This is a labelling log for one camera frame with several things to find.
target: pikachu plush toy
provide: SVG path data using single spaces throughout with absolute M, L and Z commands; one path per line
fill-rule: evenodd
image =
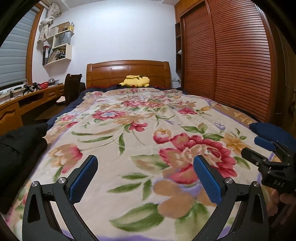
M 150 79 L 141 75 L 128 75 L 126 79 L 117 85 L 117 87 L 127 86 L 127 87 L 149 87 Z

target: bed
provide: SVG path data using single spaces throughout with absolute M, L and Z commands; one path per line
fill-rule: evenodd
M 154 88 L 117 88 L 127 75 L 141 74 Z M 203 154 L 223 177 L 237 183 L 260 182 L 257 168 L 241 156 L 254 144 L 248 115 L 210 99 L 170 89 L 168 62 L 128 60 L 87 65 L 87 90 L 66 113 L 56 117 L 45 139 L 48 148 L 20 190 L 7 225 L 21 238 L 30 184 L 67 177 L 88 155 L 99 169 L 77 211 L 100 241 L 192 240 L 215 204 L 207 197 L 192 166 Z M 268 202 L 271 190 L 263 187 Z M 221 237 L 238 210 L 236 204 Z M 71 237 L 53 205 L 63 233 Z

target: metal screw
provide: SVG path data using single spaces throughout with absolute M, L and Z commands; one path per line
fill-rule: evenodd
M 259 186 L 260 186 L 259 182 L 253 182 L 253 185 L 254 185 L 255 187 L 259 187 Z
M 66 179 L 65 179 L 64 177 L 61 177 L 61 178 L 59 179 L 59 183 L 60 183 L 60 184 L 64 183 L 65 181 L 66 181 Z
M 35 187 L 35 186 L 37 186 L 38 185 L 38 182 L 32 182 L 32 187 Z
M 233 180 L 230 177 L 225 178 L 226 183 L 232 184 Z

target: white wall shelf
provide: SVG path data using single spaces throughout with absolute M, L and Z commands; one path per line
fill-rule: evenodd
M 45 64 L 44 66 L 47 66 L 47 65 L 51 65 L 53 63 L 56 63 L 58 61 L 62 61 L 62 60 L 65 60 L 65 59 L 68 59 L 68 60 L 71 60 L 72 59 L 72 46 L 70 44 L 62 44 L 62 45 L 58 45 L 58 46 L 54 46 L 55 42 L 56 42 L 56 39 L 58 38 L 59 35 L 61 34 L 64 34 L 64 33 L 67 33 L 67 32 L 70 32 L 71 33 L 71 37 L 73 36 L 74 32 L 70 29 L 68 30 L 65 30 L 65 31 L 62 31 L 62 32 L 59 32 L 57 34 L 54 34 L 53 36 L 49 37 L 47 39 L 48 43 L 51 45 L 52 47 L 52 50 L 51 50 L 51 53 L 53 53 L 56 49 L 58 48 L 66 48 L 66 57 L 65 58 L 61 58 L 61 59 L 57 59 L 55 61 L 52 61 L 50 63 L 47 63 Z
M 68 60 L 72 59 L 72 46 L 70 44 L 63 44 L 63 45 L 57 46 L 56 48 L 63 47 L 63 46 L 66 46 L 66 56 L 65 56 L 65 58 L 61 58 L 61 59 L 57 59 L 55 61 L 49 62 L 49 63 L 45 64 L 44 66 L 56 63 L 56 62 L 64 60 L 64 59 L 68 59 Z

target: window blind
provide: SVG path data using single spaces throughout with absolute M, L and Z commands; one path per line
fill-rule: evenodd
M 38 11 L 34 7 L 27 12 L 0 47 L 0 87 L 26 81 L 29 36 Z

